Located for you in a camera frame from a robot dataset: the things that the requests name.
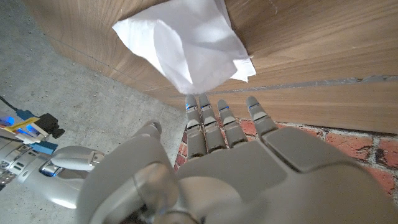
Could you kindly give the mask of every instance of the robotic hand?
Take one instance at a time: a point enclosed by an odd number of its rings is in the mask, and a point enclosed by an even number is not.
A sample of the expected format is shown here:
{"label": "robotic hand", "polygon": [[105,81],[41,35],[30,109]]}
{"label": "robotic hand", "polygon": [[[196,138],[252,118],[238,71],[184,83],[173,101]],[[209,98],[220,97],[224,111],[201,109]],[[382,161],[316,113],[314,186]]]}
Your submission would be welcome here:
{"label": "robotic hand", "polygon": [[17,178],[39,192],[52,189],[47,198],[55,203],[77,206],[82,224],[398,220],[392,202],[359,165],[299,129],[278,129],[254,97],[247,105],[259,140],[250,142],[227,103],[218,102],[229,149],[208,98],[201,95],[198,106],[188,96],[186,103],[188,162],[176,174],[159,142],[160,124],[149,121],[105,157],[67,147],[33,159]]}

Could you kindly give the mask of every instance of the white tissue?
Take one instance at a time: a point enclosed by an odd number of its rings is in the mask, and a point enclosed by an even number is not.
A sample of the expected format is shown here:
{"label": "white tissue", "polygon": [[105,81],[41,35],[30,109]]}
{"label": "white tissue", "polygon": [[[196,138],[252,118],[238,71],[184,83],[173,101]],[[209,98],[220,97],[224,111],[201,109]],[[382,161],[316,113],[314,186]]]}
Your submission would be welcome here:
{"label": "white tissue", "polygon": [[113,29],[183,94],[204,93],[229,78],[247,82],[256,74],[223,0],[171,0]]}

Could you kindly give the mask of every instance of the cable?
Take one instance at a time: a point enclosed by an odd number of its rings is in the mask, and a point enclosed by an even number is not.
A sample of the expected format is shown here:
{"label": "cable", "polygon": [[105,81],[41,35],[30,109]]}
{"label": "cable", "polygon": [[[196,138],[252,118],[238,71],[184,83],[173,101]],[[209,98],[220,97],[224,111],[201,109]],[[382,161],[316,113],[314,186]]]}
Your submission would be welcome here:
{"label": "cable", "polygon": [[5,103],[7,106],[9,106],[11,109],[13,109],[14,111],[17,111],[18,109],[14,106],[12,106],[10,103],[7,102],[6,99],[4,99],[2,96],[0,96],[0,100],[3,101],[3,103]]}
{"label": "cable", "polygon": [[13,138],[5,137],[5,136],[0,136],[0,138],[5,139],[5,140],[8,140],[8,141],[23,142],[23,141],[21,141],[21,140],[13,139]]}

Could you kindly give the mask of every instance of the blue led light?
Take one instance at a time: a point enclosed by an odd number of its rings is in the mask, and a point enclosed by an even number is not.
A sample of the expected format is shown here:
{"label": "blue led light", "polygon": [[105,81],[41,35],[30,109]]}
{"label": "blue led light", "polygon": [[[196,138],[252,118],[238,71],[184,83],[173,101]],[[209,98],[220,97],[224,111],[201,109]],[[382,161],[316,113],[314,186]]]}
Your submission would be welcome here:
{"label": "blue led light", "polygon": [[34,132],[35,131],[35,129],[32,127],[32,125],[30,125],[30,124],[28,124],[27,126],[26,126],[26,129],[28,130],[28,131],[30,131],[30,132]]}
{"label": "blue led light", "polygon": [[19,128],[19,129],[18,129],[18,132],[19,132],[19,133],[22,133],[22,134],[28,134],[26,131],[22,130],[22,128]]}
{"label": "blue led light", "polygon": [[13,118],[13,117],[8,117],[7,122],[8,122],[10,125],[13,125],[13,124],[14,124],[14,118]]}

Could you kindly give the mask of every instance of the gray concrete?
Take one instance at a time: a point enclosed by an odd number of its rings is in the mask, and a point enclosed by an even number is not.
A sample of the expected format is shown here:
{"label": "gray concrete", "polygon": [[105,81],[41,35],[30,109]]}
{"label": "gray concrete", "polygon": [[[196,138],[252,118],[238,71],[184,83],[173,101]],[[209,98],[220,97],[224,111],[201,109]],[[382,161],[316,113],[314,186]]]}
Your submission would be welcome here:
{"label": "gray concrete", "polygon": [[[20,1],[0,2],[0,79],[0,95],[14,106],[58,118],[66,130],[53,141],[60,147],[109,153],[147,120],[158,119],[161,142],[174,163],[185,115],[57,55]],[[0,110],[12,112],[1,102]],[[73,210],[47,202],[16,181],[0,192],[0,208],[0,223],[75,222]]]}

